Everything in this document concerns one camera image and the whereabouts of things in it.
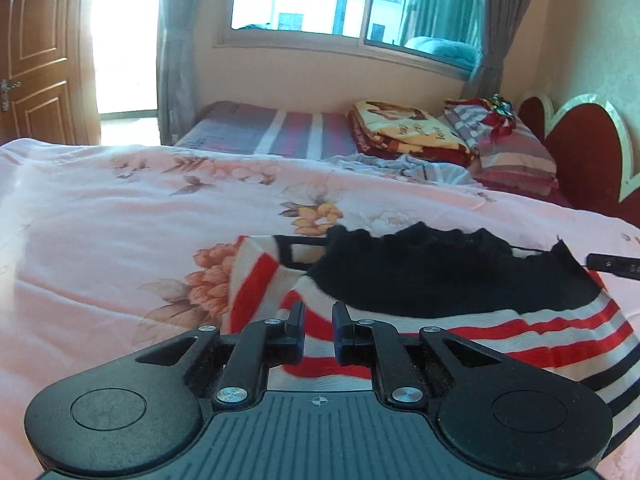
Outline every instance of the heart-shaped headboard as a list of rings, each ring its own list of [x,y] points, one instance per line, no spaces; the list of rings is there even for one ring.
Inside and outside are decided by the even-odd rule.
[[[554,113],[547,96],[529,92],[518,114],[556,160],[560,191],[573,206],[640,227],[640,174],[634,174],[625,123],[610,102],[584,94]]]

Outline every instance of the silver bolt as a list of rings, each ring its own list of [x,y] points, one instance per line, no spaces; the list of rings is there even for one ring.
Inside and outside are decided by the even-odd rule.
[[[229,404],[235,404],[242,402],[247,398],[247,392],[244,388],[236,388],[235,386],[229,388],[222,388],[218,390],[216,397],[220,402],[228,402]]]
[[[422,399],[422,392],[418,388],[404,386],[395,389],[391,396],[398,402],[418,402]]]

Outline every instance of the wooden door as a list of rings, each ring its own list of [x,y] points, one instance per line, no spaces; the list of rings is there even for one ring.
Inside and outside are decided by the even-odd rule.
[[[0,0],[0,143],[100,143],[89,2]]]

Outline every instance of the door lock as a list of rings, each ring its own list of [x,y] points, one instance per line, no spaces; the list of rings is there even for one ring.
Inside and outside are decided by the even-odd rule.
[[[19,81],[12,85],[9,85],[9,82],[6,79],[2,79],[2,81],[0,81],[0,100],[2,101],[3,112],[8,112],[10,108],[9,91],[14,88],[20,88],[21,86],[22,83]]]

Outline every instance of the window sill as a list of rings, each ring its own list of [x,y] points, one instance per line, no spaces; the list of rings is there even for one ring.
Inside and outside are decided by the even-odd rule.
[[[226,37],[218,38],[214,48],[278,48],[330,52],[345,56],[365,57],[395,63],[428,72],[435,72],[460,81],[468,81],[471,67],[464,68],[439,60],[430,54],[409,54],[392,46],[383,48],[375,44],[360,44],[357,38],[315,34],[311,32],[286,32],[271,30],[231,30]]]

